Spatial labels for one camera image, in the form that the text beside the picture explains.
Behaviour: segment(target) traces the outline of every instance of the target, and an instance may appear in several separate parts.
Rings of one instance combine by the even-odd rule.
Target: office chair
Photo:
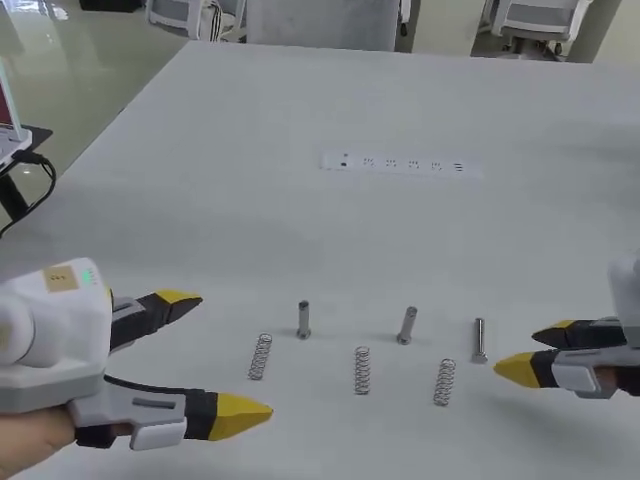
[[[513,41],[505,49],[521,58],[528,42],[545,49],[558,42],[555,54],[562,53],[560,42],[575,40],[582,20],[593,0],[488,0],[483,19],[489,17],[491,33]]]
[[[233,23],[217,0],[147,0],[146,17],[152,25],[209,42],[220,40],[227,33],[225,24]]]

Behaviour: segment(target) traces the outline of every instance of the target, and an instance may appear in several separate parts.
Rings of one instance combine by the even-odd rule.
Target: power strip
[[[461,160],[426,160],[397,156],[362,155],[353,152],[327,152],[322,157],[321,168],[355,172],[391,173],[421,177],[482,178],[477,163]]]

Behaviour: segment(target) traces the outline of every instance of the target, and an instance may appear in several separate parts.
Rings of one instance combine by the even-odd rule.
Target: gray gripper finger
[[[76,427],[130,424],[132,450],[177,445],[184,438],[187,420],[185,396],[152,393],[103,380],[98,393],[76,398],[69,412]]]

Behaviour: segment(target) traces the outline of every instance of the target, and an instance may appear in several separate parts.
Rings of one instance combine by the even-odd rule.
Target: metal spring
[[[456,362],[450,358],[445,358],[440,362],[438,378],[436,378],[436,389],[433,394],[433,403],[439,407],[449,405],[451,390],[453,390],[454,376],[456,372]]]
[[[251,366],[249,367],[249,378],[251,380],[262,380],[264,367],[267,366],[269,358],[269,350],[271,350],[272,337],[268,333],[261,333],[256,343],[256,349],[253,352]]]
[[[356,395],[368,395],[371,386],[371,362],[369,347],[358,347],[355,368],[355,393]]]

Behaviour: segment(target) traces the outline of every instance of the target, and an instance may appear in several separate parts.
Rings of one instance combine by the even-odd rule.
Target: metal bolt
[[[475,324],[475,348],[471,360],[473,363],[487,363],[487,354],[484,351],[484,318],[476,318]]]
[[[309,328],[309,302],[306,300],[298,304],[298,331],[296,335],[300,340],[306,340],[311,335],[311,329]]]
[[[402,328],[400,329],[400,333],[396,336],[400,345],[409,345],[411,343],[411,330],[413,330],[413,325],[416,323],[417,314],[418,309],[416,307],[407,308],[407,311],[404,314],[404,320],[402,321]]]

